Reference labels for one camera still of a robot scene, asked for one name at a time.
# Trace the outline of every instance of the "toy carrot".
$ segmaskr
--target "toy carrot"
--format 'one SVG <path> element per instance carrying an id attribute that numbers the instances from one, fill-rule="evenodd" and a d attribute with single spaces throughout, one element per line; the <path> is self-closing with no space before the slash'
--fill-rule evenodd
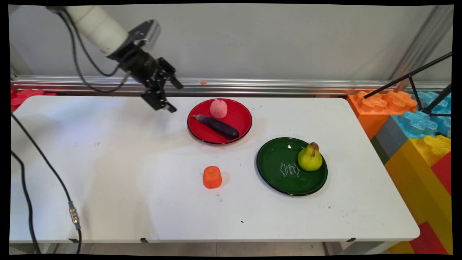
<path id="1" fill-rule="evenodd" d="M 218 188 L 221 185 L 221 172 L 216 166 L 209 166 L 204 170 L 204 186 L 207 189 Z"/>

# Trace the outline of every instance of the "pink peach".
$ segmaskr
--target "pink peach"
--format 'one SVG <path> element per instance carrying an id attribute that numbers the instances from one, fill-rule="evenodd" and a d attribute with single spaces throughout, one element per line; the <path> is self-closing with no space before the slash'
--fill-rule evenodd
<path id="1" fill-rule="evenodd" d="M 210 115 L 213 118 L 224 118 L 228 113 L 228 106 L 223 100 L 215 99 L 210 106 Z"/>

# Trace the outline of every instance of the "orange foam block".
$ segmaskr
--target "orange foam block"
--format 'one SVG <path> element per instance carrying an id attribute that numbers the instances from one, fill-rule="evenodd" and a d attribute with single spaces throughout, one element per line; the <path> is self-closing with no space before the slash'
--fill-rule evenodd
<path id="1" fill-rule="evenodd" d="M 416 111 L 417 102 L 406 92 L 388 92 L 385 96 L 375 94 L 365 99 L 368 93 L 361 91 L 357 95 L 349 95 L 346 100 L 369 140 L 372 140 L 390 115 Z"/>

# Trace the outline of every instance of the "black cable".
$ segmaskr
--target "black cable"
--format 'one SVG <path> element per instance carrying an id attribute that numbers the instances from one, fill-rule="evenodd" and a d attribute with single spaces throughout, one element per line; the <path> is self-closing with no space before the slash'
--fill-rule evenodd
<path id="1" fill-rule="evenodd" d="M 24 133 L 27 135 L 27 137 L 29 138 L 29 140 L 32 142 L 32 144 L 35 146 L 35 148 L 37 149 L 37 151 L 40 153 L 40 155 L 42 156 L 42 158 L 45 160 L 45 163 L 47 163 L 48 167 L 50 167 L 51 171 L 55 174 L 55 176 L 58 178 L 59 182 L 61 183 L 61 186 L 62 188 L 64 189 L 64 192 L 66 193 L 66 197 L 67 197 L 67 200 L 71 200 L 71 197 L 69 196 L 69 192 L 67 192 L 67 188 L 66 186 L 64 185 L 64 182 L 61 180 L 61 177 L 58 175 L 58 173 L 56 172 L 56 170 L 53 168 L 53 166 L 51 166 L 50 162 L 48 161 L 47 157 L 43 154 L 42 150 L 40 150 L 39 146 L 37 145 L 37 143 L 34 141 L 34 139 L 32 139 L 32 137 L 30 136 L 30 134 L 27 132 L 27 130 L 24 128 L 23 124 L 21 124 L 21 122 L 16 118 L 16 116 L 14 116 L 14 114 L 11 114 L 11 117 L 14 119 L 14 121 L 16 121 L 19 125 L 19 127 L 24 131 Z"/>
<path id="2" fill-rule="evenodd" d="M 82 245 L 82 232 L 79 229 L 77 232 L 79 233 L 79 245 L 77 246 L 77 254 L 80 254 L 80 246 Z"/>
<path id="3" fill-rule="evenodd" d="M 16 123 L 18 123 L 19 127 L 23 130 L 23 132 L 26 134 L 26 136 L 29 138 L 29 140 L 32 142 L 32 144 L 35 146 L 35 148 L 37 149 L 37 151 L 40 153 L 40 155 L 42 156 L 42 158 L 45 160 L 45 162 L 47 163 L 48 167 L 51 169 L 51 171 L 55 174 L 55 176 L 58 178 L 59 182 L 61 183 L 61 186 L 62 188 L 64 189 L 64 192 L 66 193 L 66 197 L 67 197 L 67 201 L 69 203 L 69 207 L 71 207 L 72 209 L 75 209 L 74 208 L 74 205 L 72 203 L 72 200 L 71 200 L 71 197 L 69 196 L 69 192 L 67 191 L 67 188 L 66 188 L 66 185 L 64 185 L 64 182 L 61 180 L 61 177 L 58 175 L 58 173 L 56 172 L 56 170 L 53 168 L 53 166 L 51 166 L 50 162 L 48 161 L 47 157 L 45 156 L 45 154 L 43 154 L 42 150 L 39 148 L 39 146 L 37 145 L 37 143 L 34 141 L 34 139 L 30 136 L 30 134 L 28 133 L 28 131 L 24 128 L 23 124 L 21 124 L 21 122 L 16 118 L 15 115 L 13 115 L 13 113 L 11 113 L 11 117 L 14 119 L 14 121 L 16 121 Z M 30 203 L 30 198 L 29 198 L 29 194 L 27 193 L 27 190 L 26 190 L 26 186 L 25 186 L 25 177 L 24 177 L 24 165 L 23 165 L 23 162 L 19 159 L 19 157 L 17 157 L 15 155 L 15 153 L 13 151 L 11 151 L 11 155 L 13 155 L 14 158 L 16 158 L 16 160 L 18 160 L 19 164 L 21 165 L 21 177 L 22 177 L 22 182 L 23 182 L 23 190 L 24 190 L 24 194 L 26 196 L 26 200 L 27 200 L 27 205 L 29 207 L 29 230 L 30 230 L 30 235 L 32 236 L 32 241 L 34 242 L 34 246 L 36 245 L 36 251 L 40 253 L 40 249 L 38 248 L 38 244 L 37 244 L 37 240 L 35 239 L 35 233 L 34 233 L 34 228 L 32 226 L 32 204 Z M 75 226 L 76 226 L 76 229 L 79 233 L 79 245 L 77 247 L 77 254 L 80 253 L 80 247 L 82 245 L 82 232 L 80 231 L 80 223 L 78 222 L 77 220 L 77 223 L 74 223 Z"/>
<path id="4" fill-rule="evenodd" d="M 11 155 L 13 155 L 13 157 L 19 162 L 19 165 L 21 166 L 21 182 L 23 184 L 24 196 L 26 197 L 26 201 L 27 201 L 27 208 L 29 209 L 29 232 L 32 238 L 32 242 L 34 243 L 35 252 L 37 254 L 41 254 L 42 252 L 40 252 L 37 239 L 35 238 L 34 223 L 32 222 L 32 203 L 30 202 L 30 197 L 29 197 L 29 194 L 26 188 L 26 177 L 24 173 L 24 164 L 21 161 L 21 159 L 13 152 L 13 150 L 11 150 Z"/>
<path id="5" fill-rule="evenodd" d="M 125 83 L 126 78 L 125 78 L 125 80 L 122 80 L 122 81 L 120 82 L 120 84 L 119 84 L 117 87 L 115 87 L 115 88 L 113 88 L 113 89 L 110 89 L 110 90 L 101 90 L 101 89 L 97 89 L 97 88 L 92 87 L 90 84 L 88 84 L 88 83 L 86 82 L 85 78 L 83 77 L 83 75 L 82 75 L 82 73 L 81 73 L 81 71 L 80 71 L 79 63 L 78 63 L 78 61 L 77 61 L 77 53 L 76 53 L 76 48 L 75 48 L 74 33 L 72 33 L 71 27 L 69 26 L 69 23 L 66 21 L 66 19 L 64 18 L 64 16 L 62 16 L 62 14 L 60 14 L 60 13 L 59 13 L 58 15 L 59 15 L 59 17 L 62 19 L 62 21 L 64 22 L 64 24 L 66 24 L 66 27 L 67 27 L 67 29 L 69 30 L 69 34 L 70 34 L 70 36 L 71 36 L 72 55 L 73 55 L 73 57 L 74 57 L 74 65 L 75 65 L 75 68 L 76 68 L 76 70 L 77 70 L 77 73 L 79 74 L 80 79 L 84 82 L 84 84 L 85 84 L 87 87 L 89 87 L 90 89 L 92 89 L 92 90 L 94 90 L 94 91 L 96 91 L 96 92 L 100 92 L 100 93 L 111 93 L 111 92 L 114 92 L 114 91 L 120 89 L 120 88 L 123 86 L 123 84 Z"/>
<path id="6" fill-rule="evenodd" d="M 110 77 L 110 76 L 113 76 L 117 70 L 119 69 L 119 65 L 116 66 L 116 68 L 114 69 L 113 72 L 111 72 L 110 74 L 106 74 L 104 73 L 102 70 L 100 70 L 100 68 L 96 65 L 96 63 L 93 61 L 93 59 L 90 57 L 90 54 L 88 54 L 88 51 L 86 50 L 85 48 L 85 45 L 82 41 L 82 38 L 80 37 L 80 34 L 79 34 L 79 31 L 77 30 L 77 27 L 75 26 L 75 23 L 74 21 L 72 20 L 71 16 L 69 15 L 69 13 L 67 12 L 67 10 L 64 8 L 63 9 L 63 12 L 65 13 L 65 15 L 67 16 L 68 20 L 71 22 L 71 25 L 72 27 L 74 28 L 74 31 L 75 31 L 75 34 L 77 35 L 77 39 L 79 40 L 80 42 L 80 46 L 82 46 L 82 49 L 83 51 L 85 52 L 85 55 L 87 56 L 88 60 L 90 61 L 90 63 L 95 67 L 95 69 L 101 73 L 101 75 L 103 76 L 106 76 L 106 77 Z"/>

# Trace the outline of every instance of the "yellow pear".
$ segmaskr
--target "yellow pear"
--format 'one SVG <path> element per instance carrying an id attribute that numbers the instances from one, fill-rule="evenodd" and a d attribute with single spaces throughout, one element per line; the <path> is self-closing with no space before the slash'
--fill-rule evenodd
<path id="1" fill-rule="evenodd" d="M 308 172 L 316 171 L 322 165 L 322 157 L 319 153 L 319 146 L 311 142 L 305 149 L 298 153 L 298 165 Z"/>

